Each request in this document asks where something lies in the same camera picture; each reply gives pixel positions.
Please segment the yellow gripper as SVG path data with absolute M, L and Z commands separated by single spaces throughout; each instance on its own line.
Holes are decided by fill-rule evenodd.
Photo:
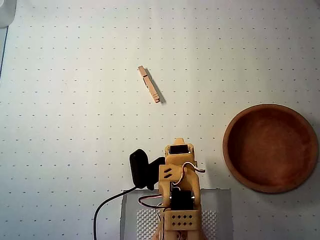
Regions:
M 167 145 L 164 153 L 164 164 L 159 166 L 159 181 L 180 187 L 183 180 L 187 179 L 187 174 L 198 171 L 194 146 L 185 143 L 183 138 L 176 138 L 173 144 Z

